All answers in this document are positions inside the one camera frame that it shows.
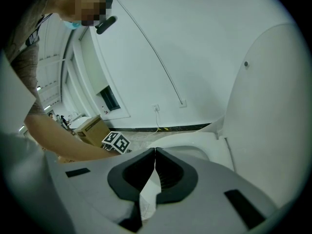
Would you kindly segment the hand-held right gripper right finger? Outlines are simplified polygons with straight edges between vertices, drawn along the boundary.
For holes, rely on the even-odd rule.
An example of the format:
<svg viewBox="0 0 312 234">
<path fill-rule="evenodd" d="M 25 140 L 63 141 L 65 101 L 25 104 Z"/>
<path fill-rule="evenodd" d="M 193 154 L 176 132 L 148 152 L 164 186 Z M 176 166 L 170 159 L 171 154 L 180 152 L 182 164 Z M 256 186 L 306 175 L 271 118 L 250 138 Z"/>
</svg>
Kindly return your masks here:
<svg viewBox="0 0 312 234">
<path fill-rule="evenodd" d="M 156 204 L 177 203 L 184 200 L 198 183 L 196 169 L 162 148 L 156 148 L 155 154 L 155 169 L 161 185 L 161 192 L 156 196 Z"/>
</svg>

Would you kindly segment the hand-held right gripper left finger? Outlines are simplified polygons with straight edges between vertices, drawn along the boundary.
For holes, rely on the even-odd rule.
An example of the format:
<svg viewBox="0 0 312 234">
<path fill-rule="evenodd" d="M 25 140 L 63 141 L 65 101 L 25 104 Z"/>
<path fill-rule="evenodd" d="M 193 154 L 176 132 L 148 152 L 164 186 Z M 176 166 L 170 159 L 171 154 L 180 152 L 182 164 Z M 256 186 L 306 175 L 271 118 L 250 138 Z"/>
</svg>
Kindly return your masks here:
<svg viewBox="0 0 312 234">
<path fill-rule="evenodd" d="M 107 176 L 109 186 L 122 200 L 130 202 L 130 213 L 118 224 L 134 233 L 142 227 L 139 196 L 155 167 L 155 150 L 147 151 L 113 167 Z"/>
</svg>

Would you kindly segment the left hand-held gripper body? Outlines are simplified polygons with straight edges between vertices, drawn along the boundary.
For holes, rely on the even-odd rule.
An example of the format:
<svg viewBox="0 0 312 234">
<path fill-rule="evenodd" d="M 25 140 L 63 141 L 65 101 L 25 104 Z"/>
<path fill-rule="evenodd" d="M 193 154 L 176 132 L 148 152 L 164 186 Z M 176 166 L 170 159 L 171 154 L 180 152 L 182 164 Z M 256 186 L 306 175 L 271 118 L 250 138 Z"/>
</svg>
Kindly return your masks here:
<svg viewBox="0 0 312 234">
<path fill-rule="evenodd" d="M 128 153 L 130 141 L 121 133 L 111 131 L 101 142 L 103 149 L 117 151 L 120 154 Z"/>
</svg>

